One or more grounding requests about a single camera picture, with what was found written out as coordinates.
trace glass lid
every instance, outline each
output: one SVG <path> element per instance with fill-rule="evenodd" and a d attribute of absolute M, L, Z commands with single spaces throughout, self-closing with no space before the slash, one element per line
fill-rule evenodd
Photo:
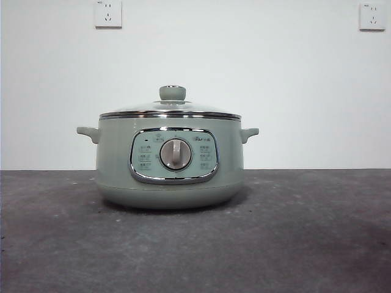
<path fill-rule="evenodd" d="M 100 119 L 115 118 L 212 118 L 240 120 L 241 116 L 224 110 L 185 101 L 186 89 L 179 85 L 167 85 L 159 90 L 160 101 L 121 108 L 103 113 Z"/>

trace pot body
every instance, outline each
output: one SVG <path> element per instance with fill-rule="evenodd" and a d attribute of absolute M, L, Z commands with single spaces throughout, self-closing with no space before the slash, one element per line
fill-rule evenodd
<path fill-rule="evenodd" d="M 214 136 L 218 168 L 210 179 L 189 184 L 145 183 L 132 176 L 134 138 L 145 129 L 202 129 Z M 207 118 L 113 118 L 99 121 L 97 184 L 109 201 L 149 209 L 195 208 L 228 200 L 243 180 L 241 122 Z"/>

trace lid knob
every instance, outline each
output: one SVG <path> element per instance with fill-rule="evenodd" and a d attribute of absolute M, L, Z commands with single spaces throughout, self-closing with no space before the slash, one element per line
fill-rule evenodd
<path fill-rule="evenodd" d="M 166 85 L 159 89 L 159 94 L 163 101 L 183 101 L 186 97 L 186 89 L 179 85 Z"/>

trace control panel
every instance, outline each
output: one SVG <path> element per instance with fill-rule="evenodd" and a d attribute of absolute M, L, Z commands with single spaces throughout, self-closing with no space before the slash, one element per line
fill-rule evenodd
<path fill-rule="evenodd" d="M 216 173 L 218 157 L 214 136 L 205 129 L 144 129 L 133 139 L 130 170 L 146 183 L 204 182 Z"/>

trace pot handle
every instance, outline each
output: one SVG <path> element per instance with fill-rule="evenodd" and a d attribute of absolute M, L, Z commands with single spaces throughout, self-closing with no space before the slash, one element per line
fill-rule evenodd
<path fill-rule="evenodd" d="M 242 138 L 242 143 L 246 143 L 249 137 L 256 136 L 257 134 L 259 134 L 259 128 L 240 129 L 240 137 Z"/>
<path fill-rule="evenodd" d="M 78 134 L 91 137 L 93 143 L 98 143 L 100 138 L 100 130 L 93 127 L 78 127 L 76 129 Z"/>

